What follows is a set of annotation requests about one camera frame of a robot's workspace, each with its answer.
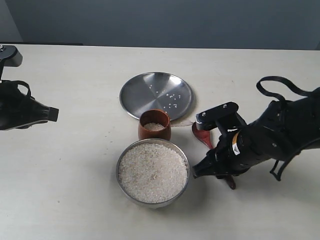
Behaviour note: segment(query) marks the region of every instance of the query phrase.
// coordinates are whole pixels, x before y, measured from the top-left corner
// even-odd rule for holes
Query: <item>white rice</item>
[[[162,126],[161,124],[159,123],[154,123],[154,122],[151,122],[151,123],[147,123],[146,125],[143,126],[145,129],[149,130],[149,131],[160,131],[162,129],[165,129],[164,126]]]
[[[163,145],[145,143],[130,149],[119,164],[123,189],[144,203],[161,203],[181,192],[187,182],[183,158]]]

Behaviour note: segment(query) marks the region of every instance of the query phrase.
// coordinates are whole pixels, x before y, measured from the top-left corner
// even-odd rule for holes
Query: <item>metal plate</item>
[[[148,72],[127,81],[119,99],[122,107],[136,119],[147,110],[161,109],[170,120],[176,120],[190,109],[194,94],[180,77],[164,72]]]

